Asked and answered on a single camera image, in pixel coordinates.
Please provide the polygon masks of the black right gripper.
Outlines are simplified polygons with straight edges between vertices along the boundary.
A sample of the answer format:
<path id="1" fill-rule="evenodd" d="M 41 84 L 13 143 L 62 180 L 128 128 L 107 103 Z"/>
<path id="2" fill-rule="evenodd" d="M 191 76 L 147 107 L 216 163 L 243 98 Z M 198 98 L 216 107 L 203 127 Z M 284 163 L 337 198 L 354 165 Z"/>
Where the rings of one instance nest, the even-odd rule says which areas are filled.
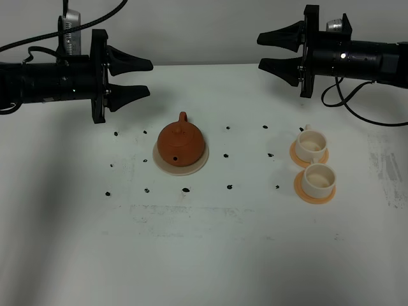
<path id="1" fill-rule="evenodd" d="M 276 31 L 261 33 L 257 38 L 258 45 L 279 47 L 293 52 L 297 52 L 302 44 L 302 58 L 263 58 L 258 68 L 281 78 L 293 87 L 298 87 L 301 80 L 300 96 L 310 98 L 314 90 L 315 76 L 333 73 L 333 63 L 340 57 L 335 49 L 347 41 L 336 40 L 326 30 L 319 30 L 318 5 L 308 4 L 303 15 L 303 21 Z"/>

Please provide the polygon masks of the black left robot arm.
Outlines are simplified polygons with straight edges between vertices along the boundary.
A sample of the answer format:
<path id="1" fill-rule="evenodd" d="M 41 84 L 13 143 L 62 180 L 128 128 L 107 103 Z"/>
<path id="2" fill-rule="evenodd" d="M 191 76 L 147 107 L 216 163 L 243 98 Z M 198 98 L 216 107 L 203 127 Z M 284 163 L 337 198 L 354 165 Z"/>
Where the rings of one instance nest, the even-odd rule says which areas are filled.
<path id="1" fill-rule="evenodd" d="M 150 60 L 135 57 L 107 43 L 104 29 L 92 31 L 89 55 L 62 55 L 43 47 L 29 52 L 43 52 L 55 57 L 51 63 L 33 64 L 29 56 L 22 64 L 1 64 L 1 114 L 17 111 L 21 105 L 50 101 L 91 101 L 94 123 L 105 122 L 105 110 L 116 112 L 123 106 L 149 96 L 145 85 L 111 84 L 109 76 L 135 71 L 151 71 Z"/>

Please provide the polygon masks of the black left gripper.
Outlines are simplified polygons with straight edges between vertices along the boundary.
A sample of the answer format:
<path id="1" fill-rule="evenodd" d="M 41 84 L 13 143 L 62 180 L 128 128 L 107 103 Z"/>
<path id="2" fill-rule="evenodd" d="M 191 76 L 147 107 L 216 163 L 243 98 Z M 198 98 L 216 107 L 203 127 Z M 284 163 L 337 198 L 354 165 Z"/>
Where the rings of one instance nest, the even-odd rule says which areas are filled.
<path id="1" fill-rule="evenodd" d="M 91 51 L 89 55 L 70 55 L 62 65 L 62 99 L 66 101 L 91 101 L 91 115 L 95 123 L 105 122 L 106 84 L 108 81 L 106 51 L 111 76 L 135 71 L 152 71 L 153 64 L 107 46 L 108 34 L 104 29 L 92 30 Z M 136 100 L 150 96 L 145 85 L 110 84 L 107 95 L 107 108 L 116 112 Z"/>

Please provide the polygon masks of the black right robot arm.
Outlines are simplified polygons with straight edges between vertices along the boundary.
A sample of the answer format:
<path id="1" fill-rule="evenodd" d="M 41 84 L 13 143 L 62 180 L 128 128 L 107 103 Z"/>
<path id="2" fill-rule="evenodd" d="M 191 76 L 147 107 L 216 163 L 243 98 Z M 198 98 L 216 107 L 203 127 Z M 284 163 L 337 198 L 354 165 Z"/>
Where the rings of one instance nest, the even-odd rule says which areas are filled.
<path id="1" fill-rule="evenodd" d="M 407 43 L 352 40 L 347 15 L 333 20 L 325 31 L 319 29 L 319 6 L 308 4 L 304 19 L 282 29 L 261 33 L 258 45 L 280 47 L 302 56 L 291 59 L 263 58 L 259 69 L 293 87 L 301 97 L 311 98 L 317 75 L 375 81 L 407 88 Z"/>

